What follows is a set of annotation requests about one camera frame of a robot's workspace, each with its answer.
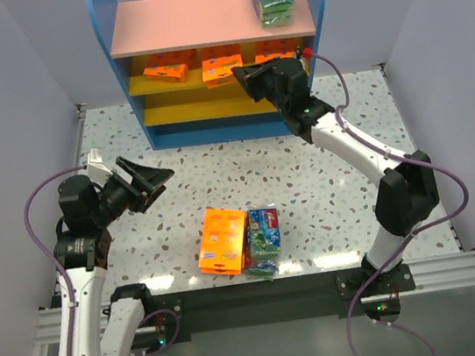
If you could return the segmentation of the orange sponge box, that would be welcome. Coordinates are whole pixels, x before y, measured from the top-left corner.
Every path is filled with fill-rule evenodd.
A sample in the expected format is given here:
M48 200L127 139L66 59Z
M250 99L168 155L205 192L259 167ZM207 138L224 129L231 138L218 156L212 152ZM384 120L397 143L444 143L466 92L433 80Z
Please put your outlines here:
M295 58L296 48L301 47L301 39L287 38L276 40L262 40L255 44L255 63L264 63L266 61L279 58Z
M202 82L206 88L215 89L236 81L232 69L243 65L239 45L206 47L202 48L200 52Z
M205 274L241 275L245 265L245 213L211 209L205 213L198 266Z
M188 72L193 66L195 56L195 49L152 54L145 65L143 75L157 81L184 83L188 80Z

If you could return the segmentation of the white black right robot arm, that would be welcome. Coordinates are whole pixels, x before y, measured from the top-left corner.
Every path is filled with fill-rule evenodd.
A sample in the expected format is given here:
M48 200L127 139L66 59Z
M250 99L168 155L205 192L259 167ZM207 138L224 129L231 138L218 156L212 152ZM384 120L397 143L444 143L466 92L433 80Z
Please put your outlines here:
M231 72L253 101L265 99L274 106L293 135L345 160L378 190L379 230L362 259L357 284L362 286L396 268L403 259L403 242L440 201L429 156L421 151L395 151L340 121L337 109L312 94L299 59L276 58L234 67Z

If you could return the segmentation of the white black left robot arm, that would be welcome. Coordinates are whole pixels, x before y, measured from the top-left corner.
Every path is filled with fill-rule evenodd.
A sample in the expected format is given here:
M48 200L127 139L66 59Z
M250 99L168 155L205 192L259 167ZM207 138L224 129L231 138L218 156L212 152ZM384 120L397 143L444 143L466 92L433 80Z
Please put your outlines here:
M145 213L174 176L168 168L138 165L119 157L116 168L94 159L56 174L61 218L53 249L32 233L30 238L49 258L60 285L58 356L131 356L143 323L159 329L171 319L174 332L161 336L144 356L164 352L176 341L181 316L175 308L158 308L144 283L116 288L110 306L101 305L112 243L109 226L125 212Z

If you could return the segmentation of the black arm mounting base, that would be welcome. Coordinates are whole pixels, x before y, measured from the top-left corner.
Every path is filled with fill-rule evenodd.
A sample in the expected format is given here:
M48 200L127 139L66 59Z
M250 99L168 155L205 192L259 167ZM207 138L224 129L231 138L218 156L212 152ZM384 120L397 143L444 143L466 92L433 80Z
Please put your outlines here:
M150 356L195 333L276 324L314 317L363 315L364 297L389 301L415 282L408 265L376 274L365 267L255 281L166 295L150 295L141 285L130 295L113 296L102 348L144 348Z

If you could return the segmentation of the blue shelf unit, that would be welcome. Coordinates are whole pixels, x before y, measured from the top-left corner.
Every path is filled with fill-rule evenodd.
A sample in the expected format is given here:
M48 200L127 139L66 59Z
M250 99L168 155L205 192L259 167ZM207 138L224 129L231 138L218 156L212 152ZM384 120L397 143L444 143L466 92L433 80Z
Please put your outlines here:
M157 53L239 45L254 62L255 45L294 39L319 47L325 0L295 0L293 25L263 28L252 0L86 0L98 43L152 149L287 135L268 102L253 102L237 82L208 89L200 65L185 82L149 80L145 64Z

